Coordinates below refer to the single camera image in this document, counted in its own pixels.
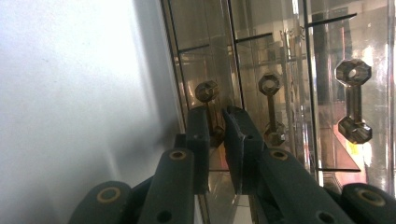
hexagonal end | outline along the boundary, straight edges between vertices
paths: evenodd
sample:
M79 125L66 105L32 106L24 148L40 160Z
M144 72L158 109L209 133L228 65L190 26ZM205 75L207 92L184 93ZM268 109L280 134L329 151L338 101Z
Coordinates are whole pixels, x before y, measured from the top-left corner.
M360 59L344 60L335 68L336 78L344 84L359 86L372 75L371 66Z
M264 95L275 95L281 87L279 77L273 73L267 73L259 81L259 91Z
M195 88L195 97L202 103L214 100L219 94L219 85L215 81L206 81Z
M278 147L285 142L285 125L281 122L276 122L276 132L272 132L270 124L265 127L264 140L269 147Z
M350 117L338 122L338 132L353 144L363 144L373 137L373 130L365 123L355 123Z

gray surface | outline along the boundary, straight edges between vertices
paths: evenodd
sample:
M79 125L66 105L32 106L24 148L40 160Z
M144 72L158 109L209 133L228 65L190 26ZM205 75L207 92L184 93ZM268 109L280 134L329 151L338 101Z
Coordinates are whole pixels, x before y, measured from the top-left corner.
M159 1L0 1L0 223L65 223L179 131Z

white wall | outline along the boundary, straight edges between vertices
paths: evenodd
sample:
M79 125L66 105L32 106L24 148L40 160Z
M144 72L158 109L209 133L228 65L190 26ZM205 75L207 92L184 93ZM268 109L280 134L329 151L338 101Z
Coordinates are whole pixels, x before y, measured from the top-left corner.
M157 0L0 0L0 223L65 223L179 132Z

